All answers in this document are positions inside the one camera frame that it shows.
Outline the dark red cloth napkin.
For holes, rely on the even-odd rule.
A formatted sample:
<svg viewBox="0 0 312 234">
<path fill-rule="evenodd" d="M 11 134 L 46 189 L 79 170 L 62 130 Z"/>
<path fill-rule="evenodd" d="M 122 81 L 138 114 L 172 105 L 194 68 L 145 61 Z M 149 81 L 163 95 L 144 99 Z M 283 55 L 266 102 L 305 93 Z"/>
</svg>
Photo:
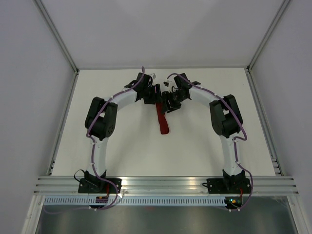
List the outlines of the dark red cloth napkin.
<svg viewBox="0 0 312 234">
<path fill-rule="evenodd" d="M 168 126 L 168 122 L 165 118 L 165 114 L 161 112 L 161 109 L 162 109 L 162 103 L 157 102 L 156 103 L 156 112 L 157 112 L 157 119 L 158 119 L 158 123 L 159 123 L 160 133 L 162 135 L 166 135 L 169 133 L 170 129 Z"/>
</svg>

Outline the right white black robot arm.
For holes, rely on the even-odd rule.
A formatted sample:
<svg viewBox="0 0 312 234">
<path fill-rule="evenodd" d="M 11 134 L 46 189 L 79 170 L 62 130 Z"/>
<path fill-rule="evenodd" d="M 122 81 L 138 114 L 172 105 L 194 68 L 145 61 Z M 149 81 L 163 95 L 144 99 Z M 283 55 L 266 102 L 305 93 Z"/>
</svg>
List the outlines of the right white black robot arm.
<svg viewBox="0 0 312 234">
<path fill-rule="evenodd" d="M 220 137 L 224 156 L 221 179 L 208 179 L 203 186 L 209 193 L 249 193 L 252 186 L 246 178 L 248 170 L 239 161 L 238 141 L 246 141 L 247 134 L 243 128 L 243 119 L 233 95 L 220 96 L 201 86 L 197 81 L 190 82 L 185 73 L 172 74 L 175 85 L 170 91 L 162 92 L 155 88 L 156 102 L 159 105 L 159 120 L 165 121 L 165 113 L 181 108 L 187 99 L 203 104 L 210 110 L 214 132 Z"/>
</svg>

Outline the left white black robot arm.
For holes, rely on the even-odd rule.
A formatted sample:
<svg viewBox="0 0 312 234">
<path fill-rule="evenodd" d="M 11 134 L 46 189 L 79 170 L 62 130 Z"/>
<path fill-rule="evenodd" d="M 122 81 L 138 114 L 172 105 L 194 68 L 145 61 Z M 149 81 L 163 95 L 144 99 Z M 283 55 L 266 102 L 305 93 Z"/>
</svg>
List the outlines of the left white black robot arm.
<svg viewBox="0 0 312 234">
<path fill-rule="evenodd" d="M 86 136 L 92 145 L 91 160 L 84 178 L 79 181 L 80 193 L 102 193 L 107 184 L 113 183 L 106 179 L 106 151 L 116 127 L 117 112 L 141 99 L 145 104 L 160 102 L 160 84 L 153 84 L 155 77 L 155 74 L 138 73 L 135 80 L 115 95 L 107 99 L 93 98 L 85 120 Z"/>
</svg>

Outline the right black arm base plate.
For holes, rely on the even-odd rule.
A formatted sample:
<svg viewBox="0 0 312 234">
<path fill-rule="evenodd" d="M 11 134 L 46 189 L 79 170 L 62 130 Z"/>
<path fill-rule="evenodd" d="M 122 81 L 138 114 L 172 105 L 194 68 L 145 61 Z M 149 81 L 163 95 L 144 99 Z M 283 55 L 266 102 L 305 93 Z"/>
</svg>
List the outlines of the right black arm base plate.
<svg viewBox="0 0 312 234">
<path fill-rule="evenodd" d="M 252 188 L 247 178 L 236 182 L 226 182 L 223 178 L 208 178 L 201 185 L 208 189 L 209 194 L 249 194 Z"/>
</svg>

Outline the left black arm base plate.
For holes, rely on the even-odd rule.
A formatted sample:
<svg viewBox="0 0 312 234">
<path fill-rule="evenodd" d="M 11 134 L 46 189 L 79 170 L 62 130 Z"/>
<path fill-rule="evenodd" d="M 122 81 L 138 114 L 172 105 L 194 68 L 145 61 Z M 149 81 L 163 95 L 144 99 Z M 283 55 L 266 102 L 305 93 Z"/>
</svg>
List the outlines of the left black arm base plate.
<svg viewBox="0 0 312 234">
<path fill-rule="evenodd" d="M 116 194 L 121 190 L 121 179 L 109 178 L 109 182 L 103 180 L 89 181 L 82 178 L 79 182 L 79 194 Z"/>
</svg>

